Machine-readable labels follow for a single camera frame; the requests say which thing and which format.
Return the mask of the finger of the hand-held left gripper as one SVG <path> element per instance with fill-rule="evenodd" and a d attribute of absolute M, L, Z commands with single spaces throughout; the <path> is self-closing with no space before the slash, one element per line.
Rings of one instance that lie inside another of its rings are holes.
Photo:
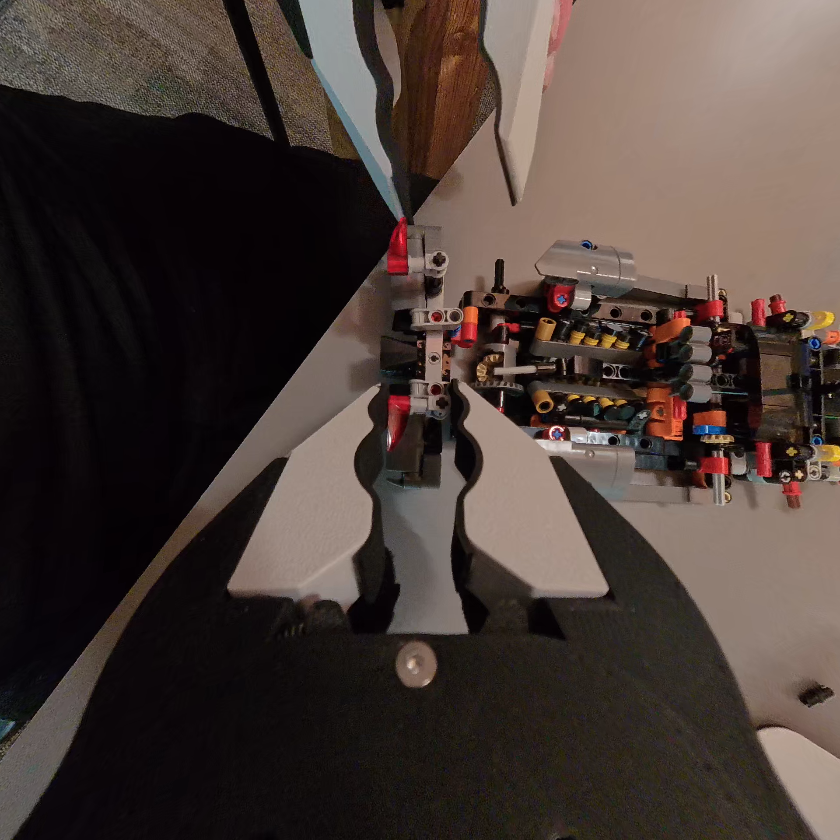
<path fill-rule="evenodd" d="M 412 220 L 410 179 L 392 131 L 401 91 L 396 36 L 379 1 L 297 1 L 291 28 L 394 218 Z"/>
<path fill-rule="evenodd" d="M 482 1 L 480 48 L 497 88 L 495 137 L 511 205 L 523 198 L 543 93 L 571 20 L 572 1 Z"/>

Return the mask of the multicoloured lego car model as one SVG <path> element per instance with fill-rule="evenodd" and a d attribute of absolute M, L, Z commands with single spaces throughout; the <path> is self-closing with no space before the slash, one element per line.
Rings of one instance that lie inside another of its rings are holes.
<path fill-rule="evenodd" d="M 541 445 L 583 458 L 606 497 L 729 504 L 732 485 L 838 486 L 838 328 L 781 295 L 732 311 L 704 286 L 639 276 L 634 257 L 558 240 L 538 283 L 516 292 L 498 259 L 488 290 L 445 304 L 436 227 L 395 226 L 386 253 L 392 335 L 385 470 L 397 487 L 439 487 L 451 383 L 462 380 Z"/>

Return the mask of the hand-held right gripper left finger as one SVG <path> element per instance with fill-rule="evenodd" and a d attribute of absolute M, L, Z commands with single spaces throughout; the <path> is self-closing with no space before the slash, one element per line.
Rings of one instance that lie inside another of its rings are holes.
<path fill-rule="evenodd" d="M 227 583 L 229 594 L 393 615 L 400 587 L 376 491 L 387 408 L 387 392 L 374 385 L 290 452 Z"/>

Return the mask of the black metal chair leg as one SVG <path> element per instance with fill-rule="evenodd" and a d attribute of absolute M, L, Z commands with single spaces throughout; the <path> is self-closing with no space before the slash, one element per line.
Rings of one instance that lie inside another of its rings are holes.
<path fill-rule="evenodd" d="M 246 1 L 222 1 L 222 5 L 266 120 L 270 136 L 279 147 L 288 150 L 291 144 L 286 126 L 250 19 Z"/>

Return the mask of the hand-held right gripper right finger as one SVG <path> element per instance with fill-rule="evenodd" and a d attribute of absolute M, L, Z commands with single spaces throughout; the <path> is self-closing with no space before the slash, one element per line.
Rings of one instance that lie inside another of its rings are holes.
<path fill-rule="evenodd" d="M 471 386 L 450 388 L 455 465 L 464 479 L 455 506 L 452 568 L 468 622 L 504 602 L 525 612 L 539 601 L 590 601 L 608 583 L 551 460 Z"/>

